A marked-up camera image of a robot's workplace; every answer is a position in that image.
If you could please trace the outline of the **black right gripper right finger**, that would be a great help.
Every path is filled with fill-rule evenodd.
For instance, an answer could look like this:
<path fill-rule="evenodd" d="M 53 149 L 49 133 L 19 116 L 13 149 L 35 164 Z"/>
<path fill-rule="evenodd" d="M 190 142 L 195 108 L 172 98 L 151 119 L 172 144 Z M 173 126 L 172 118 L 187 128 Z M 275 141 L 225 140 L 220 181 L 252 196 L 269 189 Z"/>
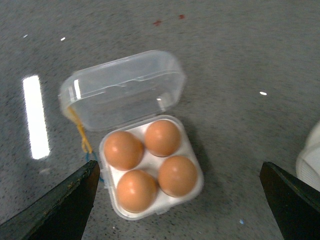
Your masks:
<path fill-rule="evenodd" d="M 259 179 L 285 240 L 320 238 L 320 192 L 276 164 L 265 161 Z"/>

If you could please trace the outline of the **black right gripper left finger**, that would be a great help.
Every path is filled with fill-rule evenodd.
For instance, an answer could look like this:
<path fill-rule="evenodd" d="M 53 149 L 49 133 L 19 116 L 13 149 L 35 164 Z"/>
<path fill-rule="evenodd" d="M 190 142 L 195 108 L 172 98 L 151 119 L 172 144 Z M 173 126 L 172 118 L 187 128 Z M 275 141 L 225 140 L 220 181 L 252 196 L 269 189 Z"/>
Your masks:
<path fill-rule="evenodd" d="M 94 206 L 99 175 L 87 162 L 0 226 L 2 240 L 80 240 Z"/>

